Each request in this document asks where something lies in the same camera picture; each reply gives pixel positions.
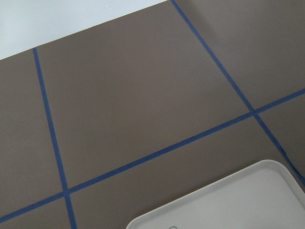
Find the white cup tray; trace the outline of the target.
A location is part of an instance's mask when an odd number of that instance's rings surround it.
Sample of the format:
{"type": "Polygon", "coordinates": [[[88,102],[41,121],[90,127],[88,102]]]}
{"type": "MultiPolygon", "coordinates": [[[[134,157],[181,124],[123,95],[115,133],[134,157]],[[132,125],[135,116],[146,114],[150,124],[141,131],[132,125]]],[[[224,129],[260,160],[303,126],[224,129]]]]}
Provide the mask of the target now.
{"type": "Polygon", "coordinates": [[[133,219],[130,229],[302,229],[305,194],[289,170],[262,160],[133,219]]]}

